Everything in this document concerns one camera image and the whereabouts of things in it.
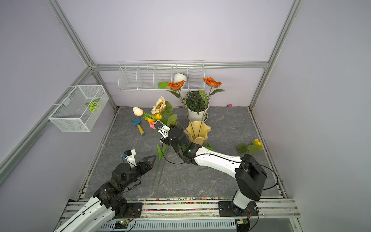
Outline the yellow fluted vase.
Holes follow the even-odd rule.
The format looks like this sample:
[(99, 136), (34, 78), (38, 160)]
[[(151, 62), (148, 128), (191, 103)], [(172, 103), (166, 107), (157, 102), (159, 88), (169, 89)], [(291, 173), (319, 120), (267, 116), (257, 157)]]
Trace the yellow fluted vase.
[(184, 132), (192, 143), (203, 146), (211, 130), (212, 128), (204, 121), (191, 121)]

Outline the yellow gerbera right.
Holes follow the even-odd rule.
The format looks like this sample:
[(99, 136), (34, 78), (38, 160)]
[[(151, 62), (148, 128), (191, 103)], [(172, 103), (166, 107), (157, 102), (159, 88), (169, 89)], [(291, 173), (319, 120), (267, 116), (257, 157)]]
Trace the yellow gerbera right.
[(237, 150), (239, 154), (256, 154), (259, 151), (263, 150), (263, 144), (258, 139), (255, 139), (251, 144), (241, 143), (237, 145)]

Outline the green toy shovel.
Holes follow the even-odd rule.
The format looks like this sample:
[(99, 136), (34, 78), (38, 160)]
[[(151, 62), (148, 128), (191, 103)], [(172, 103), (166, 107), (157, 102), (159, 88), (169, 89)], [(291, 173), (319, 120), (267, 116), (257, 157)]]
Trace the green toy shovel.
[(158, 83), (158, 88), (161, 89), (161, 90), (165, 90), (165, 89), (170, 89), (170, 86), (169, 86), (169, 83), (167, 82), (159, 82)]

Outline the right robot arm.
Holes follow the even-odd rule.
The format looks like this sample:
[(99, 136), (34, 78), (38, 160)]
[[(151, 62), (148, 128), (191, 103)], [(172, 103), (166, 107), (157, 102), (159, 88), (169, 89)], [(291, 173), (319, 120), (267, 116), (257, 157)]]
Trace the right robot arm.
[(249, 216), (257, 212), (254, 210), (254, 201), (261, 199), (267, 173), (252, 155), (224, 155), (190, 142), (178, 127), (169, 128), (158, 122), (156, 128), (162, 135), (161, 141), (170, 145), (185, 163), (206, 166), (236, 180), (238, 190), (232, 201), (228, 205), (219, 204), (222, 207), (219, 213), (221, 217)]

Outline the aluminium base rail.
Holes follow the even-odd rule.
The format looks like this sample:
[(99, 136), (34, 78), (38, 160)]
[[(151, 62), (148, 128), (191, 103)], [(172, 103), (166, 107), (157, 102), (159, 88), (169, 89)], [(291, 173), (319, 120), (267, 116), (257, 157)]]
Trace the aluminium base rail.
[(295, 232), (304, 232), (293, 199), (246, 197), (153, 198), (124, 202), (116, 212), (97, 198), (68, 203), (57, 232), (95, 232), (232, 227), (250, 231), (267, 218), (287, 218)]

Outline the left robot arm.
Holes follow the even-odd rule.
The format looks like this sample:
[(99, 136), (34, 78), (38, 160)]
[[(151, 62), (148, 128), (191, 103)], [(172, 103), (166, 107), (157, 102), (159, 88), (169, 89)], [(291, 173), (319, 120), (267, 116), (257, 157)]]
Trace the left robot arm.
[(95, 232), (116, 218), (127, 218), (129, 221), (139, 218), (142, 206), (128, 203), (123, 194), (141, 184), (141, 176), (153, 168), (156, 158), (153, 155), (136, 164), (132, 161), (119, 164), (112, 172), (111, 179), (100, 186), (88, 202), (56, 231)]

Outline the orange gerbera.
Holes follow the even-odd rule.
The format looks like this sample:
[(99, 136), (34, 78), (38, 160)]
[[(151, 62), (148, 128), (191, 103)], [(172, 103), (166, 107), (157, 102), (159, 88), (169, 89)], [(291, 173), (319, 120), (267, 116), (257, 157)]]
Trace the orange gerbera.
[(187, 119), (188, 119), (188, 124), (191, 126), (191, 131), (189, 132), (191, 134), (191, 137), (193, 139), (195, 139), (195, 132), (194, 132), (194, 128), (193, 128), (193, 125), (190, 121), (190, 118), (189, 118), (189, 113), (188, 113), (188, 110), (186, 108), (186, 103), (185, 103), (185, 99), (182, 97), (181, 95), (181, 89), (183, 87), (183, 85), (186, 83), (186, 81), (180, 81), (180, 82), (170, 82), (168, 84), (168, 89), (169, 89), (169, 92), (171, 94), (173, 94), (175, 97), (177, 97), (181, 103), (183, 104), (183, 107), (185, 108), (186, 110), (186, 116), (187, 116)]
[(222, 82), (215, 81), (211, 77), (205, 77), (203, 81), (209, 87), (209, 92), (207, 93), (205, 90), (198, 90), (197, 110), (199, 111), (199, 121), (201, 122), (204, 122), (204, 117), (209, 107), (211, 96), (219, 92), (224, 92), (223, 89), (220, 89)]

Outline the potted green plant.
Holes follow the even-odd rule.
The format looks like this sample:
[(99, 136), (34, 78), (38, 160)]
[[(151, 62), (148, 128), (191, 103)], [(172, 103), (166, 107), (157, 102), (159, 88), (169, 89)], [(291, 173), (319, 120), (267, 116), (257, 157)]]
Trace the potted green plant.
[(206, 121), (208, 119), (209, 105), (199, 91), (188, 91), (183, 100), (190, 121)]

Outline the cream gerbera flower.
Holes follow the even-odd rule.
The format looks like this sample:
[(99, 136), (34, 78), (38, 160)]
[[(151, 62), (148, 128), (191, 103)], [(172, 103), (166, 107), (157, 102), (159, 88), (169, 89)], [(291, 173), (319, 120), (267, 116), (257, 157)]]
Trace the cream gerbera flower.
[(160, 120), (162, 123), (166, 124), (168, 127), (178, 126), (181, 129), (185, 127), (178, 121), (178, 115), (173, 113), (173, 106), (165, 98), (160, 97), (156, 104), (152, 108), (152, 115), (162, 114), (163, 118)]

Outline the blue toy rake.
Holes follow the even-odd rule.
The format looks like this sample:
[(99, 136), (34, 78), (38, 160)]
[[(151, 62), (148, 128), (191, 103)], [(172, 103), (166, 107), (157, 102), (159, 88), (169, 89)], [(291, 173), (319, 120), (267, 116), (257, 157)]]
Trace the blue toy rake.
[(142, 129), (142, 127), (141, 127), (141, 125), (140, 125), (140, 123), (141, 123), (141, 119), (140, 119), (138, 116), (136, 116), (136, 117), (130, 119), (130, 121), (131, 121), (131, 123), (132, 123), (134, 126), (137, 126), (137, 127), (138, 127), (138, 130), (139, 130), (141, 136), (145, 136), (145, 132), (144, 132), (144, 130)]

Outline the white tulip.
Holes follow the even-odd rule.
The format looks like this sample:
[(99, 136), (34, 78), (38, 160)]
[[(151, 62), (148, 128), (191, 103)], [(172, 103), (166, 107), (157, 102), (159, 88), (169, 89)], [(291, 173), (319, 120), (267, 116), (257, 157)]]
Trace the white tulip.
[(151, 185), (152, 188), (158, 187), (161, 182), (163, 172), (164, 172), (164, 166), (166, 163), (165, 156), (166, 156), (168, 149), (169, 149), (168, 145), (164, 145), (164, 144), (161, 144), (161, 146), (157, 145), (158, 162), (156, 165), (156, 170), (155, 170), (154, 178), (153, 178), (152, 185)]

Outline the pink tulip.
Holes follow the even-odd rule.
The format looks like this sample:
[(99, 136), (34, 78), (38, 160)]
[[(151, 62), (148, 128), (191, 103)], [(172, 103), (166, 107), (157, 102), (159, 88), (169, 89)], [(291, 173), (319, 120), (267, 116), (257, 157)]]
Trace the pink tulip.
[(148, 113), (144, 112), (141, 108), (139, 107), (133, 107), (133, 113), (135, 116), (144, 116), (144, 117), (148, 117), (148, 118), (152, 118), (153, 120), (155, 120), (155, 115), (149, 115)]
[(150, 127), (151, 127), (152, 129), (154, 129), (154, 130), (157, 130), (156, 127), (155, 127), (155, 123), (154, 123), (154, 122), (151, 122), (151, 123), (150, 123)]

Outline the aluminium frame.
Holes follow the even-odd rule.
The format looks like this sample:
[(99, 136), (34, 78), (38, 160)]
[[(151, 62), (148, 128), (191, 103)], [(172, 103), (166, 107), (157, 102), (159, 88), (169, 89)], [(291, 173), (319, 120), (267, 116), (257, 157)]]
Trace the aluminium frame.
[[(72, 85), (58, 98), (57, 102), (61, 103), (67, 98), (67, 95), (72, 93), (72, 89), (79, 84), (83, 84), (88, 77), (92, 77), (97, 84), (102, 85), (103, 90), (107, 90), (107, 86), (100, 76), (101, 71), (119, 71), (121, 66), (119, 64), (95, 64), (88, 52), (84, 48), (81, 40), (67, 19), (58, 1), (47, 1), (48, 6), (56, 16), (59, 24), (65, 30), (67, 36), (72, 42), (78, 55), (85, 64), (85, 69), (73, 81)], [(292, 25), (293, 20), (297, 16), (302, 1), (293, 1), (287, 19), (280, 32), (279, 38), (274, 46), (273, 52), (268, 61), (239, 61), (239, 62), (203, 62), (203, 61), (134, 61), (133, 64), (140, 68), (154, 68), (154, 69), (180, 69), (180, 68), (195, 68), (201, 66), (205, 69), (238, 69), (238, 68), (262, 68), (265, 73), (273, 66), (275, 56), (278, 55), (278, 50), (281, 48), (287, 33)], [(12, 150), (12, 152), (1, 163), (1, 183), (3, 184), (15, 168), (24, 159), (26, 154), (35, 145), (35, 143), (42, 136), (47, 127), (51, 125), (47, 114), (37, 122), (37, 124), (28, 132), (28, 134), (19, 142), (19, 144)]]

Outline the white empty pot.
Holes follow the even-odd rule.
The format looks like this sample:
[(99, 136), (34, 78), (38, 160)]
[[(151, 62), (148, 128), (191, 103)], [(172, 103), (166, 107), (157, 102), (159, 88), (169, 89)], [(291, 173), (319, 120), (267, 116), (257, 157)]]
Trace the white empty pot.
[(174, 75), (173, 81), (175, 83), (179, 83), (179, 82), (182, 82), (182, 81), (185, 81), (186, 82), (187, 81), (187, 77), (184, 74), (182, 74), (182, 73), (176, 73)]

